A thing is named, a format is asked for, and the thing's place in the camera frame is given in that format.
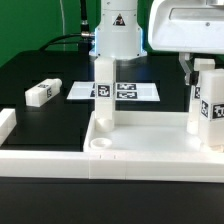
black tabletop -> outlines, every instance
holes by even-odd
[[[25,91],[47,78],[62,80],[61,93],[40,108],[27,107]],[[0,69],[0,110],[15,108],[17,126],[6,149],[82,151],[93,100],[67,100],[74,81],[93,81],[94,64],[76,52],[22,52]],[[117,68],[118,82],[155,83],[160,102],[117,102],[117,110],[188,109],[189,88],[177,56],[148,56],[147,63]]]
[[[188,110],[189,88],[177,55],[117,69],[117,81],[155,82],[161,102],[119,102],[117,110]],[[88,56],[75,52],[22,52],[0,69],[0,110],[15,108],[17,126],[4,149],[82,151],[90,100],[67,101],[74,81],[93,81]],[[60,78],[61,93],[41,108],[25,105],[24,92]],[[1,224],[224,223],[224,185],[158,181],[0,178]]]

circular hole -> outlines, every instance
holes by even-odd
[[[92,149],[108,149],[112,145],[112,141],[108,138],[95,138],[90,142]]]

black cable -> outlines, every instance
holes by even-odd
[[[86,0],[80,0],[81,20],[87,20]]]
[[[86,0],[80,0],[81,7],[81,32],[87,31],[89,32],[89,24],[87,20],[87,10],[86,10]]]
[[[56,42],[56,43],[51,43],[49,44],[49,46],[51,45],[60,45],[60,44],[78,44],[78,41],[69,41],[69,42]]]
[[[56,37],[56,38],[50,40],[49,42],[47,42],[45,45],[43,45],[39,49],[39,51],[46,50],[46,48],[48,48],[50,45],[53,45],[55,42],[57,42],[59,40],[65,40],[65,39],[72,38],[72,37],[81,37],[81,34],[80,33],[71,33],[71,34],[60,36],[60,37]]]

cable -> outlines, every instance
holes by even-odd
[[[81,7],[81,32],[89,32],[89,24],[87,20],[86,0],[80,0]]]
[[[78,44],[78,43],[79,43],[79,41],[56,42],[56,43],[51,43],[49,46],[60,45],[60,44]]]
[[[60,7],[61,7],[61,18],[62,18],[62,30],[63,30],[63,35],[65,35],[66,28],[65,28],[65,12],[64,12],[63,0],[60,0]]]
[[[45,45],[43,45],[39,49],[39,51],[44,51],[50,45],[53,45],[53,43],[55,43],[55,42],[57,42],[59,40],[65,40],[65,39],[72,38],[72,37],[81,37],[81,34],[80,33],[71,33],[71,34],[67,34],[67,35],[60,36],[60,37],[56,37],[56,38],[50,40],[49,42],[47,42]]]

green background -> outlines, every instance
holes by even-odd
[[[138,1],[138,23],[145,33],[152,1]],[[79,33],[80,0],[63,0],[63,5],[66,33]],[[90,28],[94,31],[100,22],[100,0],[87,0],[87,10]],[[17,53],[37,50],[63,34],[60,0],[0,0],[0,14],[0,66]],[[145,48],[151,50],[147,39]],[[76,47],[66,46],[66,50],[76,50]]]

